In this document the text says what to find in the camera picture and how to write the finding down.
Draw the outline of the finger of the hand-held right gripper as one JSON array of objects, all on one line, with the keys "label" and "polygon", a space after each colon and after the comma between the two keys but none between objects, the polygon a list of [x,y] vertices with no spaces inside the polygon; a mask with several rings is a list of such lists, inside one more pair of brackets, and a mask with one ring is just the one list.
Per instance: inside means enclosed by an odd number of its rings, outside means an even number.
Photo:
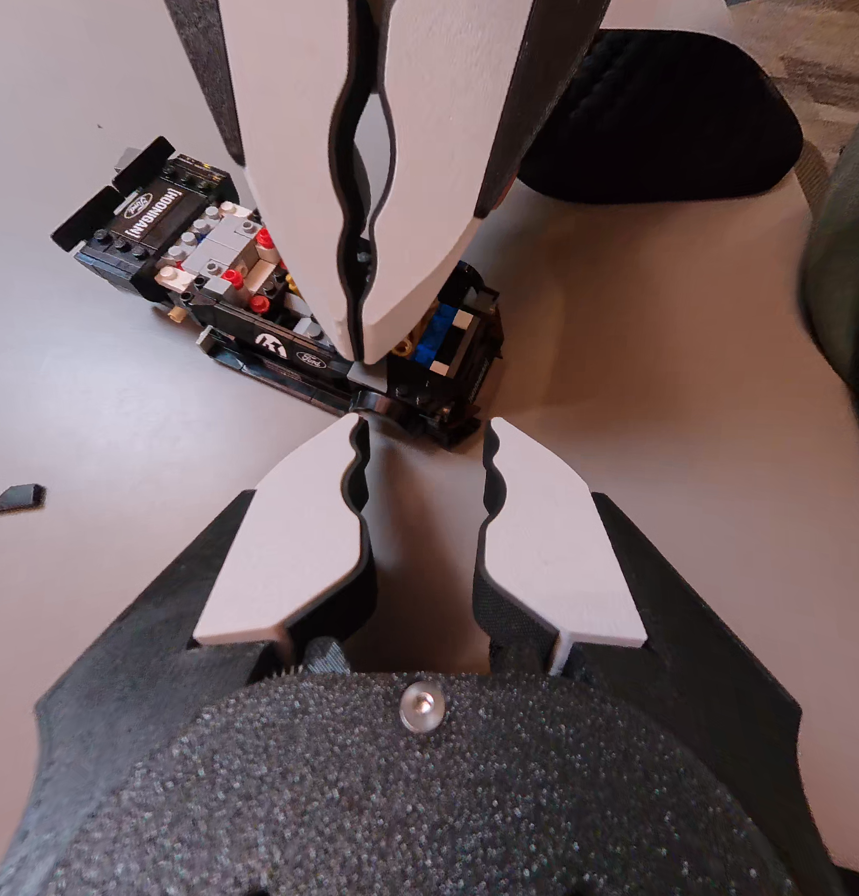
[{"label": "finger of the hand-held right gripper", "polygon": [[346,1],[222,1],[246,178],[302,296],[348,360],[366,218],[354,134],[368,98],[368,6]]},{"label": "finger of the hand-held right gripper", "polygon": [[371,222],[361,307],[373,364],[422,318],[469,244],[530,1],[397,1],[384,19],[380,95],[394,164]]}]

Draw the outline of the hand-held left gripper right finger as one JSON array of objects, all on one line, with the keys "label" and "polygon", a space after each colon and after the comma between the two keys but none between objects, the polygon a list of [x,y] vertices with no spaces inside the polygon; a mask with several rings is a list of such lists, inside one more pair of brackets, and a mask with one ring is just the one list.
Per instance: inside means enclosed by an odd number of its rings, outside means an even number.
[{"label": "hand-held left gripper right finger", "polygon": [[562,672],[575,644],[643,647],[648,633],[582,477],[503,418],[488,423],[483,465],[478,581],[541,629],[547,671]]}]

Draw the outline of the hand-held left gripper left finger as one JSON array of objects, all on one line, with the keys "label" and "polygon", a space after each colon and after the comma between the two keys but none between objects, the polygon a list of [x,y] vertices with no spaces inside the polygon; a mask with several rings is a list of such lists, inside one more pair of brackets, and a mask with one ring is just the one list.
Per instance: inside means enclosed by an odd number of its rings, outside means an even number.
[{"label": "hand-held left gripper left finger", "polygon": [[369,620],[368,461],[368,423],[350,413],[261,480],[194,630],[200,644],[275,641],[293,659]]}]

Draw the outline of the lego car model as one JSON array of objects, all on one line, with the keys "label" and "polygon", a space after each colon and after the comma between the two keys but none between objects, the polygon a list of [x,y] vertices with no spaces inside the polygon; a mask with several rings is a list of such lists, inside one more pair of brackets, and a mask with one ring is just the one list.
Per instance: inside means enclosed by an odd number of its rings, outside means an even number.
[{"label": "lego car model", "polygon": [[503,330],[499,293],[459,262],[422,320],[377,364],[333,346],[231,176],[163,137],[51,235],[114,287],[177,321],[215,361],[343,416],[369,411],[452,449],[480,428],[477,398]]}]

